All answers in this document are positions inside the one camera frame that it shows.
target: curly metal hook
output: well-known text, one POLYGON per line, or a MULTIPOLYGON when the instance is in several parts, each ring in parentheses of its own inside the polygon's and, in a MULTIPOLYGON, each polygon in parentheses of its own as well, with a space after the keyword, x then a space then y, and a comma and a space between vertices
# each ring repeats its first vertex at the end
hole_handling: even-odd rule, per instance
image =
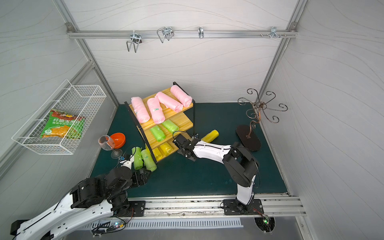
POLYGON ((281 108, 286 108, 286 109, 285 109, 285 110, 278 110, 278 109, 273 109, 273 108, 265 108, 265 109, 269 109, 269 110, 273 110, 273 111, 279 111, 279 112, 285 112, 285 111, 288 110, 287 105, 285 105, 285 104, 283 104, 283 103, 280 103, 280 104, 279 104, 279 107, 281 107, 281 108))
POLYGON ((273 97, 271 100, 269 100, 268 102, 266 102, 265 104, 267 104, 267 103, 269 103, 270 101, 274 100, 275 97, 276 97, 276 94, 275 94, 274 92, 272 92, 272 91, 267 91, 265 94, 266 94, 267 96, 271 96, 272 94, 274 95, 274 97, 273 97))
POLYGON ((248 109, 248 110, 245 112, 245 115, 246 115, 247 117, 249 117, 250 119, 255 119, 255 118, 259 119, 259 118, 260 118, 260 116, 257 115, 255 109, 253 109, 253 108, 248 109))
POLYGON ((248 94, 253 94, 252 90, 254 90, 254 91, 256 92, 256 94, 257 94, 256 102, 260 102, 259 92, 258 92, 256 89, 254 89, 254 88, 248 88, 248 89, 247 89, 247 93, 248 93, 248 94))
POLYGON ((272 116, 272 120, 276 121, 276 120, 275 120, 275 118, 276 118, 276 119, 277 119, 277 122, 273 122, 273 121, 271 121, 271 120, 267 117, 267 115, 265 114, 264 109, 263 109, 263 113, 264 113, 265 117, 268 119, 268 121, 270 121, 271 123, 278 123, 278 122, 280 121, 280 119, 279 119, 277 116, 272 116))
POLYGON ((241 101, 240 101, 240 99, 245 99, 246 101, 250 102, 251 104, 256 104, 256 103, 254 103, 254 102, 252 102, 251 100, 248 100, 248 99, 246 99, 246 98, 239 98, 239 99, 237 100, 237 103, 240 104, 240 105, 242 105, 242 106, 244 106, 244 105, 246 104, 246 102, 245 102, 244 100, 241 100, 241 101))

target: green mat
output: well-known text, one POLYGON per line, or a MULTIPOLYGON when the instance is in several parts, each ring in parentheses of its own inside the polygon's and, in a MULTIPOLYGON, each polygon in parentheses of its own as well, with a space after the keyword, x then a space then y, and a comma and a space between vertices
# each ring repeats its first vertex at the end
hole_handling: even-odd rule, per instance
MULTIPOLYGON (((250 123, 245 115, 247 107, 249 106, 240 106, 238 103, 196 103, 196 132, 201 138, 216 129, 220 135, 212 142, 214 144, 240 142, 235 130, 238 125, 250 123)), ((185 111, 185 114, 192 120, 192 109, 185 111)), ((127 149, 130 151, 133 146, 145 147, 124 105, 118 107, 108 135, 116 132, 122 132, 126 136, 126 143, 121 148, 123 152, 127 149)), ((261 149, 253 152, 260 163, 261 179, 260 187, 254 189, 254 192, 287 192, 259 124, 254 132, 262 143, 261 149)), ((91 176, 108 173, 116 164, 117 160, 111 158, 110 151, 101 150, 91 176)), ((209 159, 197 159, 193 162, 174 153, 157 164, 157 170, 152 173, 146 185, 128 189, 127 192, 129 197, 224 195, 236 194, 237 185, 223 164, 209 159)))

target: white wire basket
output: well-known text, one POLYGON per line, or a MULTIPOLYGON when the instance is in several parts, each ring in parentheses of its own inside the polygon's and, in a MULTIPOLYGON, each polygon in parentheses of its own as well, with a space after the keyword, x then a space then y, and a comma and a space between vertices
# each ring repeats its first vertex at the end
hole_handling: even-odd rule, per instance
POLYGON ((105 98, 106 95, 99 85, 72 85, 66 80, 13 135, 12 139, 37 154, 71 155, 79 146, 105 98), (51 109, 77 116, 64 137, 41 137, 51 109), (71 130, 81 128, 83 130, 77 136, 78 139, 67 136, 71 130))

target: wooden shelf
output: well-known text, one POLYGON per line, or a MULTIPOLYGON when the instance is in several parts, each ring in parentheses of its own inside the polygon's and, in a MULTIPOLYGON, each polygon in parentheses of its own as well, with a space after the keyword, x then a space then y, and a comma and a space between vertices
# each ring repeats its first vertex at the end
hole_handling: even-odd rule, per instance
MULTIPOLYGON (((189 118, 183 112, 173 115, 172 117, 169 118, 169 120, 171 120, 174 124, 176 124, 179 127, 179 131, 187 131, 188 129, 193 127, 193 123, 191 122, 191 120, 189 120, 189 118)), ((166 135, 166 138, 161 142, 158 142, 155 139, 150 129, 147 129, 144 131, 144 134, 146 135, 149 145, 151 146, 152 149, 160 146, 161 144, 169 140, 171 141, 173 140, 172 133, 170 133, 162 124, 158 124, 158 126, 166 135)), ((177 136, 180 133, 181 132, 175 132, 174 136, 177 136)))
MULTIPOLYGON (((176 101, 178 101, 177 98, 175 96, 173 96, 173 94, 170 92, 170 88, 167 88, 167 89, 163 90, 162 92, 165 93, 166 95, 168 95, 169 97, 175 99, 176 101)), ((151 115, 151 113, 149 111, 147 101, 149 98, 153 98, 154 96, 156 96, 156 94, 153 94, 153 95, 143 99, 144 105, 147 108, 147 111, 150 115, 151 115)), ((137 129, 139 130, 139 133, 143 137, 143 140, 144 140, 146 146, 149 145, 148 147, 149 147, 149 150, 150 150, 153 158, 154 158, 153 149, 155 149, 157 147, 159 148, 159 146, 161 144, 164 144, 166 142, 173 148, 172 152, 169 155, 177 152, 178 148, 172 142, 173 141, 172 134, 162 124, 154 123, 152 118, 145 123, 139 123, 137 118, 136 118, 136 113, 133 110, 132 104, 128 104, 127 102, 125 102, 125 106, 128 108, 129 114, 133 118, 135 125, 136 125, 137 129), (161 130, 164 132, 164 134, 166 136, 166 138, 161 142, 158 142, 150 131, 150 129, 156 125, 158 125, 161 128, 161 130)), ((193 127, 192 121, 189 120, 189 118, 183 113, 185 110, 192 108, 193 103, 191 103, 190 106, 187 108, 183 107, 183 110, 179 113, 177 113, 177 112, 175 112, 169 108, 166 108, 164 104, 160 103, 160 106, 163 110, 164 117, 166 118, 166 120, 169 119, 173 123, 175 123, 179 127, 179 131, 187 131, 188 129, 193 127)), ((173 134, 173 136, 177 136, 179 134, 182 134, 187 139, 190 139, 189 135, 185 132, 175 132, 175 134, 173 134)), ((168 157, 168 156, 164 155, 163 151, 160 148, 159 148, 159 150, 162 153, 163 157, 161 159, 157 159, 157 162, 168 157)))
MULTIPOLYGON (((170 92, 170 88, 167 88, 167 89, 163 90, 162 92, 165 93, 165 94, 167 94, 167 95, 170 96, 171 98, 175 99, 176 101, 178 101, 177 98, 176 98, 175 96, 173 96, 173 94, 170 92)), ((151 113, 150 113, 149 108, 148 108, 148 105, 147 105, 147 100, 148 100, 149 98, 153 98, 154 96, 156 96, 156 94, 153 94, 153 95, 151 95, 151 96, 146 97, 146 98, 143 99, 144 105, 145 105, 145 107, 147 108, 147 111, 148 111, 149 115, 151 115, 151 113)), ((179 113, 177 113, 177 112, 175 112, 175 111, 173 111, 173 110, 171 110, 171 109, 169 109, 169 108, 166 108, 165 105, 162 104, 162 103, 160 104, 160 106, 161 106, 161 108, 163 109, 163 113, 164 113, 164 116, 165 116, 166 120, 169 119, 169 118, 171 118, 172 116, 174 116, 174 115, 176 115, 176 114, 179 114, 179 113)), ((129 107, 132 109, 132 112, 133 112, 133 113, 135 114, 135 116, 136 116, 136 113, 133 111, 132 104, 130 104, 129 107)), ((183 110, 182 110, 180 113, 184 112, 184 111, 187 110, 187 109, 190 109, 191 107, 193 107, 193 103, 191 103, 191 105, 189 105, 189 107, 187 107, 187 108, 186 108, 186 107, 183 107, 183 110)), ((152 120, 152 118, 151 118, 148 122, 141 123, 140 125, 141 125, 141 127, 143 128, 143 130, 145 131, 145 130, 147 130, 147 129, 150 129, 150 128, 156 126, 156 123, 154 123, 153 120, 152 120)))

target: pink rolled bag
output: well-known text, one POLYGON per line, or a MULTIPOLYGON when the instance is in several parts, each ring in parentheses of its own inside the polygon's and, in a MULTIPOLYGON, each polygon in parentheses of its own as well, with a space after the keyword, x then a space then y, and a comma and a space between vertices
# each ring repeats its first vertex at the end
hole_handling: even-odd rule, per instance
POLYGON ((136 113, 136 118, 139 120, 139 123, 148 122, 151 117, 148 114, 147 108, 145 107, 143 100, 139 97, 132 97, 131 103, 133 111, 136 113))
POLYGON ((164 117, 163 109, 160 106, 160 102, 157 96, 148 99, 147 105, 149 111, 151 112, 154 123, 160 124, 166 120, 166 118, 164 117))
POLYGON ((181 102, 181 104, 183 104, 184 107, 187 108, 191 105, 192 97, 186 94, 179 86, 173 85, 170 88, 170 92, 181 102))
POLYGON ((179 103, 178 101, 163 92, 158 92, 156 94, 156 97, 158 97, 159 101, 164 104, 167 108, 170 108, 177 113, 183 110, 183 104, 179 103))

